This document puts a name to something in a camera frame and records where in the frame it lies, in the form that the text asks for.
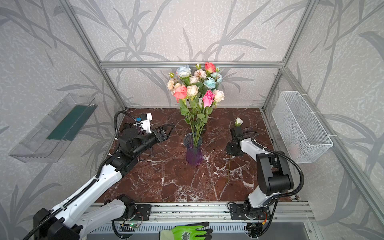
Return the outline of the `white rose bud stem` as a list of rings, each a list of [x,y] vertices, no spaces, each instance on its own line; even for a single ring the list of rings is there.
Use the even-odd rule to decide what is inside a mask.
[[[242,123],[243,123],[243,120],[237,117],[235,120],[235,126],[240,127]],[[229,166],[228,166],[228,182],[230,181],[230,165],[231,165],[231,162],[229,162]]]

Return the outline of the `blue purple glass vase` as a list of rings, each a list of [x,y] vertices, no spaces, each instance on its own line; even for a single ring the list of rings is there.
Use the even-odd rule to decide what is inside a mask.
[[[202,153],[203,139],[200,136],[198,142],[194,142],[194,133],[189,133],[184,138],[184,146],[186,147],[186,160],[191,166],[198,166],[204,160]]]

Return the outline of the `peach rose stem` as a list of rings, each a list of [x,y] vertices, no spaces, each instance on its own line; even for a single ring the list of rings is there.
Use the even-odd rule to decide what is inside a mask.
[[[167,83],[167,88],[171,92],[175,92],[176,89],[183,86],[183,84],[179,83],[176,79],[170,79]]]

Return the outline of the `magenta pink rose stem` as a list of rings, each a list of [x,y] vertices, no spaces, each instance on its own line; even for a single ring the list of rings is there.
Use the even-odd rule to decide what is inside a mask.
[[[199,139],[205,124],[208,122],[208,116],[212,113],[212,105],[214,103],[215,94],[208,90],[205,95],[202,97],[202,103],[200,110],[197,113],[197,125],[196,125],[196,134],[194,140],[194,146],[199,145]]]

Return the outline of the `cream white rose stem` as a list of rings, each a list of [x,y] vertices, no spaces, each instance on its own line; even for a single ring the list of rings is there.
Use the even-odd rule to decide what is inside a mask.
[[[212,105],[212,109],[214,109],[217,104],[224,100],[224,92],[220,90],[214,90],[212,91],[215,94],[214,103]]]

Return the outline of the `white blue rose stem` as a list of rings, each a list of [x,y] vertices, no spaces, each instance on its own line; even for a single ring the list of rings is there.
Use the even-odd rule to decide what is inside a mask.
[[[178,83],[187,87],[192,85],[191,77],[192,70],[189,65],[181,66],[176,70],[176,77]]]

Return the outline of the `light blue flower stem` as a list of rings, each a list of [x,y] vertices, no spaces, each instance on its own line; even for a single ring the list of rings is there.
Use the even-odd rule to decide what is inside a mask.
[[[218,88],[219,84],[223,81],[223,77],[221,74],[214,72],[211,73],[210,76],[203,81],[205,87],[210,90],[215,90]]]

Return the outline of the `pink red rose stem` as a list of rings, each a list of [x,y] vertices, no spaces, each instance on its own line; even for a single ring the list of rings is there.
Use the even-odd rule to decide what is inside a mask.
[[[208,78],[211,73],[216,72],[216,66],[213,63],[206,62],[205,63],[205,71],[206,71],[207,78]]]

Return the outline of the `red glass vase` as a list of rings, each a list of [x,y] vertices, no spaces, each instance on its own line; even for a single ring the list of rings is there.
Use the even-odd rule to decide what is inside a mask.
[[[206,120],[201,120],[200,122],[200,134],[204,134],[206,132],[206,124],[208,121]]]

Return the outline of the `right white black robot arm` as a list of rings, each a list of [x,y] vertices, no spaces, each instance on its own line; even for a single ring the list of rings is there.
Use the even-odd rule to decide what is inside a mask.
[[[232,220],[273,219],[278,200],[296,195],[303,188],[305,177],[300,166],[284,152],[273,151],[256,140],[245,136],[240,127],[231,129],[232,140],[227,143],[226,153],[233,157],[250,156],[257,164],[256,189],[242,204],[228,203]]]

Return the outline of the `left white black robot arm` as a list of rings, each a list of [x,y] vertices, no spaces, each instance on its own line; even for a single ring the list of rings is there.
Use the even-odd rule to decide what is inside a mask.
[[[135,216],[135,202],[121,195],[98,210],[86,210],[112,185],[119,182],[139,162],[142,153],[169,139],[175,125],[166,124],[151,129],[152,115],[134,119],[130,128],[119,131],[118,111],[114,128],[118,146],[116,151],[98,167],[96,174],[75,193],[52,209],[42,208],[33,217],[34,227],[26,240],[80,240],[109,221]]]

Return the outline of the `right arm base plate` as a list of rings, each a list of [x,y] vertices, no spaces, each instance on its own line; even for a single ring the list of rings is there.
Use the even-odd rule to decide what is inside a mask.
[[[231,214],[232,220],[257,220],[267,221],[271,218],[271,212],[268,207],[252,208],[248,202],[227,203],[227,208]]]

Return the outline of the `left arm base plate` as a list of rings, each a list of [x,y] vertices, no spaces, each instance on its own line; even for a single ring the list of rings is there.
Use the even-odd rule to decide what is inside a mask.
[[[149,204],[128,206],[124,219],[129,221],[148,221],[150,219],[151,208],[152,205]]]

